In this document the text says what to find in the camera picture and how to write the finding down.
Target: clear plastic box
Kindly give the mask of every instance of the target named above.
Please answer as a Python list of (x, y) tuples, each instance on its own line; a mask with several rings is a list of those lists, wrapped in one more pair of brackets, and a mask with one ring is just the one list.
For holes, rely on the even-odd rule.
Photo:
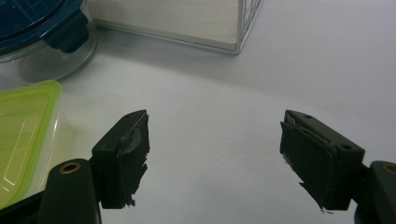
[(262, 0), (91, 0), (98, 26), (220, 52), (241, 51)]
[(70, 159), (75, 132), (56, 81), (0, 91), (0, 209), (43, 190), (49, 170)]

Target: green lid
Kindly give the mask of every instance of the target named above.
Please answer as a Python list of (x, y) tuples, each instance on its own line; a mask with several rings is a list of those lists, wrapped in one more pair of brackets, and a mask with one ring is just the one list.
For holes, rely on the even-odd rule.
[(0, 91), (0, 208), (29, 189), (60, 95), (56, 81)]

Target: plastic container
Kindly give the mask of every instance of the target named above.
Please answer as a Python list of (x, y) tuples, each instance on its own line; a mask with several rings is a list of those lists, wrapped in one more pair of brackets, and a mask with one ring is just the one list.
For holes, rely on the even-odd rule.
[(65, 122), (56, 81), (0, 91), (0, 209), (43, 190), (49, 170), (70, 159)]
[(98, 26), (238, 54), (263, 0), (90, 0)]
[(0, 0), (0, 75), (21, 84), (83, 67), (97, 46), (86, 0)]

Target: screw hole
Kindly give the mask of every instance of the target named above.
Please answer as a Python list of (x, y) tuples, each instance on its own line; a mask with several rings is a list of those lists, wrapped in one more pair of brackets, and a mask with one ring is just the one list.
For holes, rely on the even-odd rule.
[(81, 165), (77, 162), (70, 162), (61, 167), (61, 170), (59, 171), (63, 175), (68, 175), (71, 173), (74, 173), (81, 167)]

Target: black plastic part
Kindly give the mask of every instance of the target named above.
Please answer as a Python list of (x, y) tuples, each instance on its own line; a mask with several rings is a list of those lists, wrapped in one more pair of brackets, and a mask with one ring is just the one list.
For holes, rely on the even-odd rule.
[(355, 224), (380, 224), (378, 214), (376, 212), (367, 212), (360, 206), (356, 209), (354, 216)]
[(38, 209), (43, 192), (39, 192), (18, 203), (0, 210), (0, 223), (34, 224), (37, 222)]
[(310, 115), (287, 110), (280, 152), (319, 207), (347, 210), (364, 149)]
[(359, 210), (364, 212), (367, 217), (376, 215), (371, 189), (368, 184), (370, 173), (370, 169), (362, 165), (359, 174), (352, 178), (355, 183), (352, 199), (359, 205)]
[(37, 223), (101, 223), (92, 169), (88, 161), (66, 161), (51, 169)]
[(134, 205), (132, 194), (148, 169), (148, 122), (146, 110), (125, 115), (93, 148), (90, 163), (103, 208)]
[(367, 183), (381, 224), (396, 223), (396, 164), (374, 161)]

